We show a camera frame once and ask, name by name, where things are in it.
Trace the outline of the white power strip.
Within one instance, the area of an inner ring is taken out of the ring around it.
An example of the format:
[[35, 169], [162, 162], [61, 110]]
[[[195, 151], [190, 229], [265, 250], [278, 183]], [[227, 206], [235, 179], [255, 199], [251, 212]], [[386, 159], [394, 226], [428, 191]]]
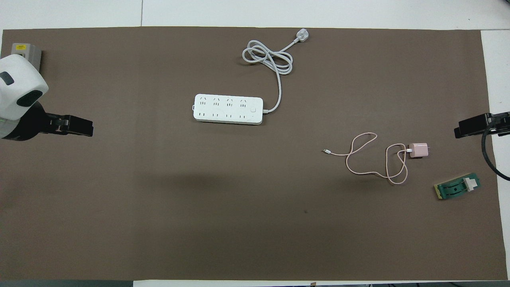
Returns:
[[265, 114], [262, 98], [204, 93], [195, 96], [192, 110], [200, 122], [239, 125], [260, 125]]

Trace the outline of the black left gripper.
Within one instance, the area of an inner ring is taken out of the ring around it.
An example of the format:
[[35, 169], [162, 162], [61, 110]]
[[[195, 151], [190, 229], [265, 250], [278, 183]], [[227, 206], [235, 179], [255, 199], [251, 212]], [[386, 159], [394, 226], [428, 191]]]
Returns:
[[[60, 127], [82, 128], [68, 129], [66, 132], [60, 131]], [[28, 111], [22, 116], [18, 125], [8, 134], [8, 140], [26, 141], [34, 138], [39, 133], [56, 134], [65, 136], [72, 134], [75, 136], [92, 137], [94, 132], [93, 122], [77, 116], [62, 116], [53, 113], [46, 113], [43, 105], [35, 102]]]

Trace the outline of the brown table mat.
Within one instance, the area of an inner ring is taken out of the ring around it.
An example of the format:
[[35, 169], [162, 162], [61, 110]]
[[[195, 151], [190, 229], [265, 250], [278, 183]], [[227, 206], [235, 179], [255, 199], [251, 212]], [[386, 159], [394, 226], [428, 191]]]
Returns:
[[44, 109], [94, 134], [0, 140], [0, 280], [505, 280], [497, 177], [453, 132], [489, 112], [481, 33], [310, 29], [260, 125], [193, 118], [197, 93], [272, 108], [241, 53], [296, 33], [5, 30], [3, 56], [43, 50]]

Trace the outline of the grey on-off switch box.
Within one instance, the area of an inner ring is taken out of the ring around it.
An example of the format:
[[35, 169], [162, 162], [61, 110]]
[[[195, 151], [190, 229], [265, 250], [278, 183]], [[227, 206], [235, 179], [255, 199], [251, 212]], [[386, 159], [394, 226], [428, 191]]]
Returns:
[[40, 72], [42, 50], [30, 43], [13, 43], [11, 55], [20, 55], [28, 60], [35, 69]]

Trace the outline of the pink USB charger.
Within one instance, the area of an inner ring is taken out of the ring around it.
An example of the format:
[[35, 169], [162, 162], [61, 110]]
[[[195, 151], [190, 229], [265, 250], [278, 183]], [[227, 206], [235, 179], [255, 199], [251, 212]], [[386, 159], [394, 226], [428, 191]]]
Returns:
[[422, 158], [429, 155], [429, 146], [425, 142], [411, 143], [408, 147], [408, 154], [411, 158]]

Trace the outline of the green clip on card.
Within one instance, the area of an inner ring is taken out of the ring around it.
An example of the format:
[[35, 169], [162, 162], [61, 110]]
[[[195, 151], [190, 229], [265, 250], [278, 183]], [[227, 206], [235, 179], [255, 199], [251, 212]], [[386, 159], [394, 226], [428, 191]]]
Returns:
[[475, 173], [465, 174], [434, 185], [439, 200], [448, 200], [468, 194], [481, 186]]

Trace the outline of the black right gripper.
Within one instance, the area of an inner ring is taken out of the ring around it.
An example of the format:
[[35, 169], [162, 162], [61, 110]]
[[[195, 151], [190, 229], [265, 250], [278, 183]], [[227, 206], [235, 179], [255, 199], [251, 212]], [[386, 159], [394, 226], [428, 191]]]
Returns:
[[466, 138], [485, 133], [488, 124], [492, 124], [490, 135], [510, 136], [510, 112], [483, 113], [459, 122], [459, 128], [454, 129], [455, 138]]

